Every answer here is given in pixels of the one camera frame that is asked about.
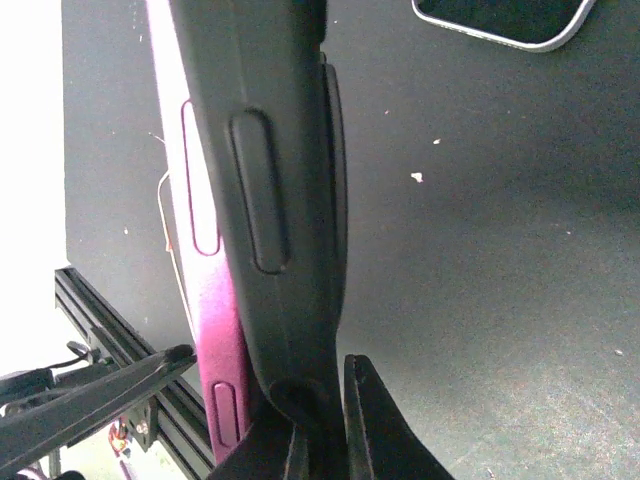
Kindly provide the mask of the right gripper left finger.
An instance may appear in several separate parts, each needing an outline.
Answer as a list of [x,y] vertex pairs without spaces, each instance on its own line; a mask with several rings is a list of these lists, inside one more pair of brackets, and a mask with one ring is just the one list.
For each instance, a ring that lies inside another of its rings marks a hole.
[[1,466],[24,468],[76,437],[102,428],[153,396],[195,363],[178,345],[1,421]]

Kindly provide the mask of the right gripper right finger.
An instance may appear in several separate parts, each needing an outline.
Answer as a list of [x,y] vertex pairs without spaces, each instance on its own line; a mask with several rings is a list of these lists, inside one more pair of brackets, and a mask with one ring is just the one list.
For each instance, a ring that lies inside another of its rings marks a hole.
[[352,479],[453,480],[411,430],[367,356],[345,357],[344,388]]

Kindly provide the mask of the black phone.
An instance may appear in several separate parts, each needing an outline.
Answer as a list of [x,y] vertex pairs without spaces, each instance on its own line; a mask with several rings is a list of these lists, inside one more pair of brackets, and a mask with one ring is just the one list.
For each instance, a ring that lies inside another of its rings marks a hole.
[[212,451],[222,463],[249,428],[247,353],[170,4],[146,4],[176,240],[196,332]]

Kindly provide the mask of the black phone case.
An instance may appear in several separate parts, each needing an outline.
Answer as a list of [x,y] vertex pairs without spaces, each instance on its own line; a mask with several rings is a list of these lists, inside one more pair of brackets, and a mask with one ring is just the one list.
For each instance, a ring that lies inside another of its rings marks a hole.
[[170,9],[249,358],[285,449],[275,474],[345,479],[347,189],[337,75],[321,49],[327,5]]

